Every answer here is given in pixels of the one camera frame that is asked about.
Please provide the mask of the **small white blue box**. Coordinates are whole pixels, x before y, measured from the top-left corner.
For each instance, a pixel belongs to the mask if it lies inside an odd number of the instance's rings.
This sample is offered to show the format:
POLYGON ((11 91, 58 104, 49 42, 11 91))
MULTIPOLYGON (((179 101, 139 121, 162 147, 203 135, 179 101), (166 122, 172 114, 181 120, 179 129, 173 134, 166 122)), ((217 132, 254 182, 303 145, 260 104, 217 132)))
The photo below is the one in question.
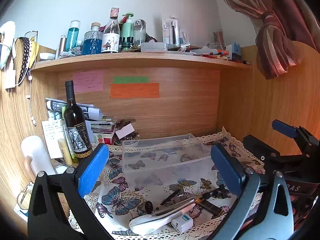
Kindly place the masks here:
POLYGON ((171 221, 172 227, 179 233, 185 233, 193 227, 193 219, 186 213, 171 221))

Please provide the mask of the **black pen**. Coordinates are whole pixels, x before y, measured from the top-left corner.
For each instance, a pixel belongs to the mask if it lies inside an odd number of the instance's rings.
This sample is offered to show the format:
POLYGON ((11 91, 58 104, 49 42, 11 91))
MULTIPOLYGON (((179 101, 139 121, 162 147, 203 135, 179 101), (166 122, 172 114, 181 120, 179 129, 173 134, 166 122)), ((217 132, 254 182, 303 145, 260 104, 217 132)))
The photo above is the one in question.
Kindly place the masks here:
POLYGON ((165 200, 163 200, 160 203, 160 206, 165 205, 167 202, 170 202, 172 198, 174 198, 178 193, 180 192, 180 189, 176 189, 172 194, 170 194, 165 200))

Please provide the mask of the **silver metal clip tool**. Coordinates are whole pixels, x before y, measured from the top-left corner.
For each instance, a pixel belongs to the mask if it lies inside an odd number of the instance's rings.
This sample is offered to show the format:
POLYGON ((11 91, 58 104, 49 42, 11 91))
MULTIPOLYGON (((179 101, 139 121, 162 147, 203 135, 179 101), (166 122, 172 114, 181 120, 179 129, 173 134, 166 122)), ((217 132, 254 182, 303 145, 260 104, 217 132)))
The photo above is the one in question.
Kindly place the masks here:
POLYGON ((190 204, 193 204, 195 202, 195 196, 193 194, 180 194, 178 196, 175 196, 171 198, 170 201, 165 203, 164 205, 161 205, 160 207, 157 207, 153 212, 153 216, 160 216, 165 213, 169 213, 173 210, 180 210, 190 204))

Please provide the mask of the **yellow lip balm tube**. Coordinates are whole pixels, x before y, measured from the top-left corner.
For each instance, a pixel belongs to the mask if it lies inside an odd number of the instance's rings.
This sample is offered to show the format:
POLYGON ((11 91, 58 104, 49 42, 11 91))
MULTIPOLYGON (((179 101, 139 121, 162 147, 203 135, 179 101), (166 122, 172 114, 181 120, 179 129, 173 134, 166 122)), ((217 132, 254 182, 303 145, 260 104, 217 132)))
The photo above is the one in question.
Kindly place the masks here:
POLYGON ((65 139, 59 139, 58 144, 65 163, 71 166, 73 162, 65 139))

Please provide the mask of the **dark wine bottle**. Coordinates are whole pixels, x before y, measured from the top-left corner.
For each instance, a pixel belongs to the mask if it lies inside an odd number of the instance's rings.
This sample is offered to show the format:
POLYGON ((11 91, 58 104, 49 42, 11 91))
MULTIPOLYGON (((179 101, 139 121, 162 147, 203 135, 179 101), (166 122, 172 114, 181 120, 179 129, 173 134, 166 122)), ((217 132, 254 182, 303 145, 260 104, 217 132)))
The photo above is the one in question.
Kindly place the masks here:
POLYGON ((73 81, 66 81, 65 88, 67 107, 63 116, 73 152, 78 162, 81 163, 92 154, 92 145, 89 140, 83 111, 76 103, 73 81))

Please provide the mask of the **blue pencil sharpener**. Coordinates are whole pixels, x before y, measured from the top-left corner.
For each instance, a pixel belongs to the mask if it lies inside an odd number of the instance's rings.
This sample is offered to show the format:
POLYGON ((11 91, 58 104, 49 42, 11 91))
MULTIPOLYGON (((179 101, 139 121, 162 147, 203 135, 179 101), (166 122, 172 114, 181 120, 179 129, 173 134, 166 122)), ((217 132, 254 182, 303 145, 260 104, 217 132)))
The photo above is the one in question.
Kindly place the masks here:
POLYGON ((241 60, 241 47, 240 44, 233 42, 226 46, 226 50, 228 51, 228 59, 231 61, 241 60))

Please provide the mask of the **stack of papers and books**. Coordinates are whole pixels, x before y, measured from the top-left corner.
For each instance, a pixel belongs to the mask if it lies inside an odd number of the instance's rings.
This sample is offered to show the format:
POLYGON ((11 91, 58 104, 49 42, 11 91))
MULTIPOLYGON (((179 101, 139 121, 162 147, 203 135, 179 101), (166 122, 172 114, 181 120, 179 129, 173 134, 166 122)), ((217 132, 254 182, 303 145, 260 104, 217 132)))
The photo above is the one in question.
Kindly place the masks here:
MULTIPOLYGON (((55 112, 56 119, 63 118, 67 102, 46 98, 46 105, 49 111, 55 112)), ((101 110, 93 105, 79 103, 78 106, 82 109, 90 142, 112 145, 116 130, 114 119, 104 116, 101 110)))

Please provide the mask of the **clear plastic storage box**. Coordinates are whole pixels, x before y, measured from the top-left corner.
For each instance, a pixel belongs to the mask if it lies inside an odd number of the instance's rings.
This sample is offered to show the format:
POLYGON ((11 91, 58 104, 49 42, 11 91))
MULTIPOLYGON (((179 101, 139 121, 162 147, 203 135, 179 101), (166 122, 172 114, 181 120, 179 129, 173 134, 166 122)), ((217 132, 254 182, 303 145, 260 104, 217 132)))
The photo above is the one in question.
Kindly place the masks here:
POLYGON ((124 141, 122 169, 124 172, 144 171, 208 156, 210 147, 192 134, 124 141))

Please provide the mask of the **brown striped curtain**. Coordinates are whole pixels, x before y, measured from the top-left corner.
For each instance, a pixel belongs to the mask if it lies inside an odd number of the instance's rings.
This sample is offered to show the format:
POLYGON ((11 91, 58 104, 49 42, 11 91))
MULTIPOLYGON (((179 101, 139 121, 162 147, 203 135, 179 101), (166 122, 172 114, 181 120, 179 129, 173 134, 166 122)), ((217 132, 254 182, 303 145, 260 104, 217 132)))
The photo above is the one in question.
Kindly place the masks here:
POLYGON ((301 62, 295 41, 319 51, 319 21, 304 0, 223 0, 251 18, 256 29, 260 72, 266 79, 301 62))

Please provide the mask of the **white card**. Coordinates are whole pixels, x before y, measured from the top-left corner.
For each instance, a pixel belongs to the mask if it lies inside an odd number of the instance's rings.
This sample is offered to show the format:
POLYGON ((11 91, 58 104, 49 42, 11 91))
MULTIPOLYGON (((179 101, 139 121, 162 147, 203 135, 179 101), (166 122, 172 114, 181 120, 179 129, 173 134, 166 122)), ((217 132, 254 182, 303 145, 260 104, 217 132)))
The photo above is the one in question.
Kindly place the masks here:
POLYGON ((122 139, 134 131, 135 131, 134 127, 132 126, 131 123, 129 123, 129 124, 125 125, 123 128, 118 129, 116 131, 116 135, 117 135, 118 139, 122 139))

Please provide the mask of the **orange sticky note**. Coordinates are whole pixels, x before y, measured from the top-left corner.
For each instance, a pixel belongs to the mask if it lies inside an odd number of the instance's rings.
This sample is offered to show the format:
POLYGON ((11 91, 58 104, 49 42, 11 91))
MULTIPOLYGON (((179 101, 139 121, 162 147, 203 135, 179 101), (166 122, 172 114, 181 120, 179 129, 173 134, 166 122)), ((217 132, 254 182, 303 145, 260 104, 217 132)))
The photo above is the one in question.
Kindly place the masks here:
POLYGON ((159 98, 159 83, 112 84, 110 90, 110 98, 159 98))

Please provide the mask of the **tall teal tube bottle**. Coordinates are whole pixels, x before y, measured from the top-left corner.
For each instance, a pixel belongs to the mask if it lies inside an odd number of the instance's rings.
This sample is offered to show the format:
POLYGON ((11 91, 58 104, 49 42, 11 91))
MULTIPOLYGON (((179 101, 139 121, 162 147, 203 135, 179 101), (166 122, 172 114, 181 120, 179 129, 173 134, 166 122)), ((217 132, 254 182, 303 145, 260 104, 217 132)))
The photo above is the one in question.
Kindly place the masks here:
POLYGON ((65 44, 65 51, 69 51, 74 47, 76 47, 79 29, 80 29, 80 21, 72 20, 68 29, 67 40, 65 44))

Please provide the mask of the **green pump bottle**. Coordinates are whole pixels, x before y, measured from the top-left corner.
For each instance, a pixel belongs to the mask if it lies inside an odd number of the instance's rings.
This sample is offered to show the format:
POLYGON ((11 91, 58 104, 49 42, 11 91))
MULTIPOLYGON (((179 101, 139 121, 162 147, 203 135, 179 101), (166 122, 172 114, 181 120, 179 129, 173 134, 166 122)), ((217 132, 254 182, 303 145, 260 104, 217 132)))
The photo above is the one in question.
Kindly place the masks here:
POLYGON ((132 18, 134 13, 127 12, 124 18, 121 20, 121 34, 120 34, 120 45, 121 52, 128 51, 132 49, 133 46, 133 22, 132 18))

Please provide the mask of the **blue liquid glass bottle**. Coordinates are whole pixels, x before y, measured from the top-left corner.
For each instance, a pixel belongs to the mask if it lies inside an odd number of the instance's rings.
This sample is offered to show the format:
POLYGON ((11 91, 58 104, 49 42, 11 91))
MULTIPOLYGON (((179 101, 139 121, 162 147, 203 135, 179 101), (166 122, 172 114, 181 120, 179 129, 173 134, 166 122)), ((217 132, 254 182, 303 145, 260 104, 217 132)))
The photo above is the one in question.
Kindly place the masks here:
POLYGON ((84 35, 82 55, 94 55, 101 53, 103 33, 100 31, 100 23, 93 22, 91 30, 84 35))

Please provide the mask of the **clear bottle with label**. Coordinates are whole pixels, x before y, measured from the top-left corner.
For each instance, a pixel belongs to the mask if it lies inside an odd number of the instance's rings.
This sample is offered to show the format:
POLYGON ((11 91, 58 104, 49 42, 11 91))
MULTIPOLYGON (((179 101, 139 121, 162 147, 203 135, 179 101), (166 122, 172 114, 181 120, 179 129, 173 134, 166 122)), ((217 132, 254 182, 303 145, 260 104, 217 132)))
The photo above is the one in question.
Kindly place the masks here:
POLYGON ((110 19, 106 25, 101 45, 101 53, 118 53, 120 27, 118 23, 119 8, 113 7, 110 12, 110 19))

